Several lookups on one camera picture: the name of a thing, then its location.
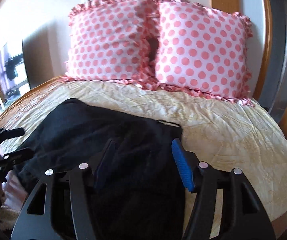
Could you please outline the black pants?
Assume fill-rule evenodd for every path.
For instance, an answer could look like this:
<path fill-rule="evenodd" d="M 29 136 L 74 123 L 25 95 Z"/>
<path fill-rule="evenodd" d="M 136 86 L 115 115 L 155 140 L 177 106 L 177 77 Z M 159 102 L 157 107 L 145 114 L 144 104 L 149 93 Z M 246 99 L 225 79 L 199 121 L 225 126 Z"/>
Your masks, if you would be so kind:
<path fill-rule="evenodd" d="M 22 143 L 34 157 L 14 168 L 31 192 L 48 169 L 58 173 L 52 207 L 54 229 L 75 239 L 65 171 L 86 163 L 81 187 L 97 239 L 180 239 L 185 189 L 171 145 L 179 125 L 89 106 L 59 104 Z"/>

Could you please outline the beige fluffy rug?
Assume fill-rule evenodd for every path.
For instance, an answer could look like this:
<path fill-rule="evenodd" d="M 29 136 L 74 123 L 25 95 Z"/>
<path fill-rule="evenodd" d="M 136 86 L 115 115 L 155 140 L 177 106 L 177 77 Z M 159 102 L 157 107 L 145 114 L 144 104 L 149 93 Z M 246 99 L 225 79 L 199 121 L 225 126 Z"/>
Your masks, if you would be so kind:
<path fill-rule="evenodd" d="M 2 231 L 12 230 L 20 212 L 6 206 L 0 207 L 0 229 Z"/>

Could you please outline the large glass window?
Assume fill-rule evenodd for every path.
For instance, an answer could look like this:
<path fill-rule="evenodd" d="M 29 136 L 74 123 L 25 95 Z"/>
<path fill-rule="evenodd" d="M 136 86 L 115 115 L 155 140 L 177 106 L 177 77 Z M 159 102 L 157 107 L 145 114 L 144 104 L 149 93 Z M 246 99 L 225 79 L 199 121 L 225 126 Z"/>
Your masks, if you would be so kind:
<path fill-rule="evenodd" d="M 20 39 L 10 40 L 0 49 L 0 87 L 5 106 L 31 90 Z"/>

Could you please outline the cream patterned bed cover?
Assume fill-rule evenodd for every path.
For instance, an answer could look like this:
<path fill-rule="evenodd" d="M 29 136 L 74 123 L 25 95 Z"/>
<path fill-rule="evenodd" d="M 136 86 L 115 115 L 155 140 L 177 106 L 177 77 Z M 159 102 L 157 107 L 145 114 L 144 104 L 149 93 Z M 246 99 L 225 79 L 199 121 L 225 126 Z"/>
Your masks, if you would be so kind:
<path fill-rule="evenodd" d="M 257 103 L 243 106 L 183 92 L 142 90 L 103 81 L 54 78 L 29 91 L 0 115 L 0 127 L 30 135 L 63 101 L 77 98 L 97 107 L 165 120 L 183 129 L 184 148 L 220 170 L 241 168 L 271 220 L 287 212 L 287 140 Z"/>

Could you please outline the left pink polka-dot pillow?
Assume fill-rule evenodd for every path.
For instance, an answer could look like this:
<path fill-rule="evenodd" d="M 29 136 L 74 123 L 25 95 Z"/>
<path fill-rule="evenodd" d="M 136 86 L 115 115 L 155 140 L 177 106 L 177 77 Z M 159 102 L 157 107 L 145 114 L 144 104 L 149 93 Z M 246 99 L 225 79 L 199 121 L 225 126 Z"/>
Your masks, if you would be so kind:
<path fill-rule="evenodd" d="M 158 34 L 159 0 L 93 0 L 75 6 L 62 81 L 99 80 L 155 90 L 149 40 Z"/>

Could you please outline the pink polka-dot pillow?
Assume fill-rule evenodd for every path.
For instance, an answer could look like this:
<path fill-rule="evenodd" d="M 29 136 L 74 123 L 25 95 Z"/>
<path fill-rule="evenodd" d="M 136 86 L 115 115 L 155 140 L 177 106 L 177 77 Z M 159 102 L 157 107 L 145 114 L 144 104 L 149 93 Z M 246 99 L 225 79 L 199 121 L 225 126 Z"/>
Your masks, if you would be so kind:
<path fill-rule="evenodd" d="M 146 89 L 253 106 L 246 42 L 248 17 L 191 2 L 160 1 L 159 47 Z"/>
<path fill-rule="evenodd" d="M 93 0 L 75 6 L 62 81 L 99 80 L 155 90 L 149 40 L 158 34 L 159 0 Z"/>

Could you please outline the right pink polka-dot pillow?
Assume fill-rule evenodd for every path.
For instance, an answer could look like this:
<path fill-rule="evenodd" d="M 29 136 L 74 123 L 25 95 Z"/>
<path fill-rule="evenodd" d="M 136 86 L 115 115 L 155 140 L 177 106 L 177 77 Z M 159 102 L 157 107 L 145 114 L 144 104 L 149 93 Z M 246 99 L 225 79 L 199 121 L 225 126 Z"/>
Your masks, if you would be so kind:
<path fill-rule="evenodd" d="M 159 47 L 146 89 L 253 106 L 246 42 L 248 17 L 191 2 L 160 1 Z"/>

